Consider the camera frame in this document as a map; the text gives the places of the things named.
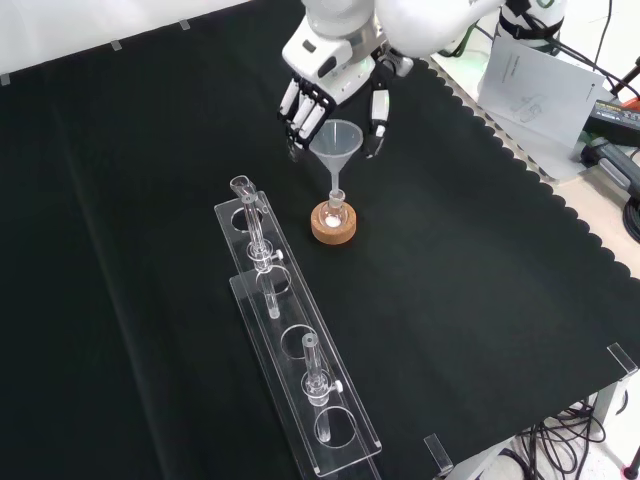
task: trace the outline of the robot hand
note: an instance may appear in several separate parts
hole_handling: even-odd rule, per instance
[[[402,57],[372,35],[372,29],[358,32],[354,39],[321,37],[305,17],[283,50],[283,57],[293,69],[293,78],[282,99],[278,117],[284,122],[291,153],[309,147],[325,120],[345,101],[372,86],[369,129],[364,152],[375,156],[382,146],[389,116],[391,79],[405,76],[413,61]]]

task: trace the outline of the paper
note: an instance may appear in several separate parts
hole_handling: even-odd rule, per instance
[[[478,105],[573,149],[604,77],[496,37]]]

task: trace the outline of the robot finger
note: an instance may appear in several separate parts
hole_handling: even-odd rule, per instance
[[[296,101],[298,96],[298,92],[300,92],[300,84],[295,80],[291,79],[291,83],[287,87],[287,91],[282,98],[282,102],[280,103],[280,116],[281,118],[288,118],[293,113],[293,104]]]
[[[313,140],[312,134],[315,134],[323,123],[323,120],[326,118],[327,110],[322,105],[316,105],[313,108],[313,111],[309,114],[307,119],[305,120],[302,128],[298,132],[298,137],[308,144]]]
[[[295,117],[293,117],[291,129],[294,131],[299,130],[313,110],[313,107],[315,106],[316,102],[313,98],[309,97],[308,95],[302,94],[300,107],[298,108],[298,112],[296,113]]]

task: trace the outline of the white wall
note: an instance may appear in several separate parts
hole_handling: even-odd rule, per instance
[[[0,0],[0,73],[246,0]]]

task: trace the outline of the scalloped edge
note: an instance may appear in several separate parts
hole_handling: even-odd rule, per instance
[[[538,166],[533,159],[525,152],[525,150],[518,145],[518,143],[510,137],[503,129],[500,127],[491,116],[465,92],[460,85],[434,60],[423,60],[425,64],[429,68],[429,72],[433,72],[435,76],[444,82],[444,87],[451,90],[451,96],[454,98],[458,98],[462,103],[460,104],[460,108],[466,112],[466,114],[471,113],[473,117],[477,117],[482,120],[483,126],[485,129],[491,132],[491,135],[502,143],[501,148],[508,152],[508,154],[514,159],[522,162],[525,167],[525,175],[528,172],[532,172],[536,175],[536,179],[538,184],[542,187],[541,190],[544,190],[545,195],[549,195],[551,197],[551,201],[558,204],[565,212],[567,217],[570,217],[571,221],[576,222],[577,226],[584,231],[584,233],[591,237],[591,241],[596,241],[598,244],[599,254],[606,255],[607,260],[613,263],[613,270],[615,273],[621,273],[626,278],[632,281],[632,284],[635,288],[638,289],[638,294],[640,294],[640,278],[634,277],[631,275],[631,270],[629,267],[623,262],[616,260],[616,255],[613,250],[609,249],[606,246],[605,241],[597,234],[591,231],[591,225],[584,219],[581,218],[580,213],[571,208],[567,207],[566,199],[559,193],[556,193],[556,186],[560,186],[560,184],[564,184],[566,182],[558,182],[554,178],[547,175],[547,173]]]

